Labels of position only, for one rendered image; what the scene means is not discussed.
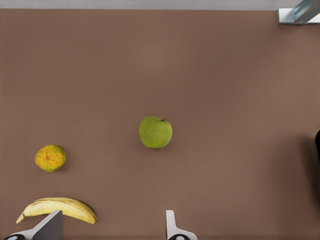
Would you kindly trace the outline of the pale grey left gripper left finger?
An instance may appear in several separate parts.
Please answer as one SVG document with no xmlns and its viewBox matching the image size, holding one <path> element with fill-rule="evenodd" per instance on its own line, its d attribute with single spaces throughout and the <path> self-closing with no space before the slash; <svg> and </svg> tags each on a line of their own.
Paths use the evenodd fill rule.
<svg viewBox="0 0 320 240">
<path fill-rule="evenodd" d="M 3 240 L 61 240 L 63 234 L 63 212 L 55 210 L 35 227 L 12 233 Z"/>
</svg>

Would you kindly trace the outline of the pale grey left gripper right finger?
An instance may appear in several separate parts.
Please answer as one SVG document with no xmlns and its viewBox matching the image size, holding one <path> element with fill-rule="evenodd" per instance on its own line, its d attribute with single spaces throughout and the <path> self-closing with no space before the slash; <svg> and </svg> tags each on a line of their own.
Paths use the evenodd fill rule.
<svg viewBox="0 0 320 240">
<path fill-rule="evenodd" d="M 198 240 L 198 237 L 190 231 L 180 229 L 176 225 L 173 210 L 165 211 L 166 240 Z"/>
</svg>

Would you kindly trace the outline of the yellow banana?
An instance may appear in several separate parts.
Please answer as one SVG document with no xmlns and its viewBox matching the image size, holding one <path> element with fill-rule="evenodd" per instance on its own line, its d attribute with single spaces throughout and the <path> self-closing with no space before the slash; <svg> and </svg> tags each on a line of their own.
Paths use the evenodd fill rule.
<svg viewBox="0 0 320 240">
<path fill-rule="evenodd" d="M 25 218 L 47 215 L 54 211 L 62 211 L 62 214 L 71 218 L 95 224 L 97 221 L 94 211 L 83 202 L 67 197 L 46 197 L 28 204 L 16 223 L 21 223 Z"/>
</svg>

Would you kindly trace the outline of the yellow-green orange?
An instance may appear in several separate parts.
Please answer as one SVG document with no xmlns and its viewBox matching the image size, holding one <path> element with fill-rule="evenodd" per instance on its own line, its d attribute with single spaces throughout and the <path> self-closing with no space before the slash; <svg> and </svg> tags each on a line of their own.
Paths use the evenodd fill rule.
<svg viewBox="0 0 320 240">
<path fill-rule="evenodd" d="M 65 150 L 55 144 L 42 147 L 35 155 L 35 164 L 42 170 L 52 173 L 59 170 L 66 162 Z"/>
</svg>

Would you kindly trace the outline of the green apple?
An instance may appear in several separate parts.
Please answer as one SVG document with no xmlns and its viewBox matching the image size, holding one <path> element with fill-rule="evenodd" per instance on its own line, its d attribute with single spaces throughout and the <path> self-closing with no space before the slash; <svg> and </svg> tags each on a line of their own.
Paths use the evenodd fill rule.
<svg viewBox="0 0 320 240">
<path fill-rule="evenodd" d="M 165 118 L 146 116 L 139 124 L 138 133 L 147 148 L 161 149 L 171 141 L 173 128 Z"/>
</svg>

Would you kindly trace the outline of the black round object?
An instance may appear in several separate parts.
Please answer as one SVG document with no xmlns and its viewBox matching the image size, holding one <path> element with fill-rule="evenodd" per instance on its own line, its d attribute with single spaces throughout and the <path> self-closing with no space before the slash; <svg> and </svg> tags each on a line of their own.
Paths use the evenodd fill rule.
<svg viewBox="0 0 320 240">
<path fill-rule="evenodd" d="M 318 160 L 320 162 L 320 129 L 317 131 L 317 133 L 315 135 L 314 142 L 315 142 L 315 146 L 316 146 Z"/>
</svg>

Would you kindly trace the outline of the silver frame post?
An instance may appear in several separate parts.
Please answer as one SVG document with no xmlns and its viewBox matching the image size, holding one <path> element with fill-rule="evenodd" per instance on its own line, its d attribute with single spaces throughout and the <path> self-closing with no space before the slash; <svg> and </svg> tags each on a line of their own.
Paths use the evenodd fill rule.
<svg viewBox="0 0 320 240">
<path fill-rule="evenodd" d="M 320 25 L 320 0 L 302 0 L 294 8 L 279 8 L 280 25 Z"/>
</svg>

